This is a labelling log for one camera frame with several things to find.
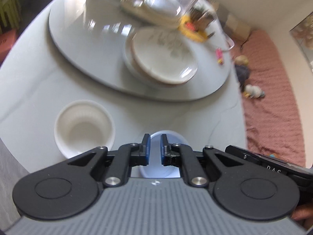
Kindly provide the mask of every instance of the plush doll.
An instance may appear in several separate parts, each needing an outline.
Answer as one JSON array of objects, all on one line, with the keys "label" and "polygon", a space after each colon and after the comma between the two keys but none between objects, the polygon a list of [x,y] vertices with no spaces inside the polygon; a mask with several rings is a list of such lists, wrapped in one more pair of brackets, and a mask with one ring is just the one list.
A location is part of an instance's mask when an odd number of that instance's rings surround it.
[{"label": "plush doll", "polygon": [[240,83],[241,91],[244,91],[245,81],[250,77],[250,70],[247,67],[249,61],[244,55],[238,56],[234,59],[236,74]]},{"label": "plush doll", "polygon": [[246,85],[244,95],[245,97],[250,97],[250,98],[259,98],[259,97],[262,98],[265,96],[265,93],[258,86]]},{"label": "plush doll", "polygon": [[241,55],[241,56],[237,56],[234,59],[235,65],[244,65],[244,66],[248,66],[249,64],[249,60],[246,56]]}]

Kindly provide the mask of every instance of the human hand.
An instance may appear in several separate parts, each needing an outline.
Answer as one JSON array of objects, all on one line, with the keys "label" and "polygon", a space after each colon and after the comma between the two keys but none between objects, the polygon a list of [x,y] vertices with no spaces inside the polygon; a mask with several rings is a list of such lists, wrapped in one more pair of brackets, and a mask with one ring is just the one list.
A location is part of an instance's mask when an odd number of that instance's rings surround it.
[{"label": "human hand", "polygon": [[295,221],[305,220],[303,227],[309,229],[313,225],[313,203],[298,206],[291,217]]}]

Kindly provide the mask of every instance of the pink mattress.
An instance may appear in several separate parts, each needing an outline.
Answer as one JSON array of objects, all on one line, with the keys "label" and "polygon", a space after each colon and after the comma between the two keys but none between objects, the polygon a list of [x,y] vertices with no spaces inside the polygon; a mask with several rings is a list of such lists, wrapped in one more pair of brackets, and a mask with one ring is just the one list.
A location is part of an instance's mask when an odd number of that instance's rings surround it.
[{"label": "pink mattress", "polygon": [[[236,43],[234,57],[241,55]],[[251,70],[247,84],[265,91],[263,99],[243,96],[248,149],[305,166],[306,158],[301,121],[295,96],[276,46],[265,31],[254,31],[242,54]]]}]

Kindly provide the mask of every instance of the dining table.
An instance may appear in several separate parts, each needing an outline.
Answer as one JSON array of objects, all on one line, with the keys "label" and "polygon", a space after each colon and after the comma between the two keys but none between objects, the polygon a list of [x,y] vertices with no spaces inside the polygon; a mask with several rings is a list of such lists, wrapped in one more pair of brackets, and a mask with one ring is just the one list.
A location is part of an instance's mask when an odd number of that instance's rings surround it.
[{"label": "dining table", "polygon": [[[27,172],[65,160],[54,141],[54,125],[63,107],[80,99],[99,103],[112,116],[116,127],[112,150],[140,143],[145,133],[160,130],[178,132],[197,151],[205,145],[222,151],[228,145],[247,147],[242,96],[230,55],[224,57],[231,67],[225,83],[204,98],[166,101],[121,92],[86,75],[56,47],[49,30],[56,1],[31,22],[0,68],[0,167],[7,173],[6,181],[14,177],[16,183]],[[12,165],[4,166],[9,161]],[[141,176],[137,167],[131,175]],[[7,188],[8,199],[11,189]]]}]

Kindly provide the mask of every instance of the white bowl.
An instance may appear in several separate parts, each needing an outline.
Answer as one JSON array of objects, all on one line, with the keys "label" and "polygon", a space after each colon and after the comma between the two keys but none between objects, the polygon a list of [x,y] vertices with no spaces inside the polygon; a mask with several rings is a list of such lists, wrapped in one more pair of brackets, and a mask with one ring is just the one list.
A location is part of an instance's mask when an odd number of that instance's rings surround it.
[{"label": "white bowl", "polygon": [[197,60],[177,30],[140,28],[132,39],[132,54],[145,73],[164,84],[184,84],[198,70]]},{"label": "white bowl", "polygon": [[140,166],[139,170],[144,178],[180,178],[179,168],[163,166],[161,163],[160,141],[161,135],[166,134],[169,143],[188,145],[187,140],[174,131],[159,131],[151,135],[150,158],[147,166]]},{"label": "white bowl", "polygon": [[91,100],[77,100],[64,107],[54,125],[54,140],[66,158],[95,147],[111,150],[115,125],[107,110]]}]

